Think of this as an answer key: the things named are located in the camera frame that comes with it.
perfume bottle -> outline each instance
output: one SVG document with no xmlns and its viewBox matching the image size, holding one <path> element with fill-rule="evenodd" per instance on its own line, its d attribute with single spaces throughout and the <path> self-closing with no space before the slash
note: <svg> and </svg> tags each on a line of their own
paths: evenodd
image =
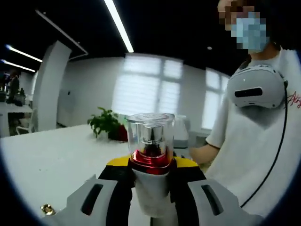
<svg viewBox="0 0 301 226">
<path fill-rule="evenodd" d="M 174 115 L 143 113 L 130 116 L 127 122 L 129 166 L 140 207 L 150 217 L 163 217 L 170 203 L 166 177 L 174 161 Z"/>
</svg>

chair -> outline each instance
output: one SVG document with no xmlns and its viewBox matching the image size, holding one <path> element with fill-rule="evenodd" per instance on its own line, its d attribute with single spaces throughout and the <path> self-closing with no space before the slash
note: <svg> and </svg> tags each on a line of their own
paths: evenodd
<svg viewBox="0 0 301 226">
<path fill-rule="evenodd" d="M 33 109 L 32 110 L 32 115 L 31 115 L 29 120 L 26 120 L 26 119 L 21 119 L 20 120 L 22 126 L 17 126 L 16 127 L 17 134 L 20 135 L 20 130 L 28 131 L 28 133 L 32 133 L 32 129 L 34 129 L 34 131 L 36 131 L 36 129 L 34 127 L 34 122 L 36 120 L 36 117 L 37 117 L 37 110 Z"/>
</svg>

white table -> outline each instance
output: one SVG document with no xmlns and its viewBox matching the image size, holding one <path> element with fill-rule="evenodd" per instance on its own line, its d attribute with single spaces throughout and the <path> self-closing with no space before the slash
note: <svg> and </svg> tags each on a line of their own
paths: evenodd
<svg viewBox="0 0 301 226">
<path fill-rule="evenodd" d="M 28 105 L 18 107 L 15 104 L 0 102 L 0 135 L 9 137 L 8 113 L 32 113 Z"/>
<path fill-rule="evenodd" d="M 17 191 L 39 217 L 44 216 L 41 205 L 63 209 L 67 197 L 94 174 L 98 177 L 108 161 L 129 154 L 127 143 L 96 139 L 88 125 L 6 137 L 0 142 Z M 134 188 L 128 225 L 150 225 Z"/>
</svg>

black ceiling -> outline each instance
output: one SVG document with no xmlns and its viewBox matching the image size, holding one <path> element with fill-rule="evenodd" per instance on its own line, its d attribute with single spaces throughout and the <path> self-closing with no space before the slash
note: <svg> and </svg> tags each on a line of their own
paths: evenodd
<svg viewBox="0 0 301 226">
<path fill-rule="evenodd" d="M 219 25 L 218 0 L 114 0 L 134 52 L 180 58 L 185 64 L 211 67 L 231 74 L 247 52 L 237 50 L 235 39 Z M 42 59 L 56 40 L 84 52 L 64 37 L 35 10 L 69 34 L 94 57 L 120 57 L 127 53 L 123 40 L 103 0 L 43 0 L 1 3 L 0 58 L 38 70 L 40 63 L 5 49 L 5 44 Z M 0 70 L 8 66 L 0 64 Z"/>
</svg>

window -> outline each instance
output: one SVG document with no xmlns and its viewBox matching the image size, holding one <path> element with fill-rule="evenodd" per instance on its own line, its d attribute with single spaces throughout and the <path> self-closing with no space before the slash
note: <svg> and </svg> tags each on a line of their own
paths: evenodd
<svg viewBox="0 0 301 226">
<path fill-rule="evenodd" d="M 124 115 L 177 113 L 182 61 L 127 54 L 117 79 L 112 110 Z"/>
<path fill-rule="evenodd" d="M 206 69 L 206 94 L 202 116 L 202 129 L 213 128 L 228 81 L 229 76 L 209 68 Z"/>
</svg>

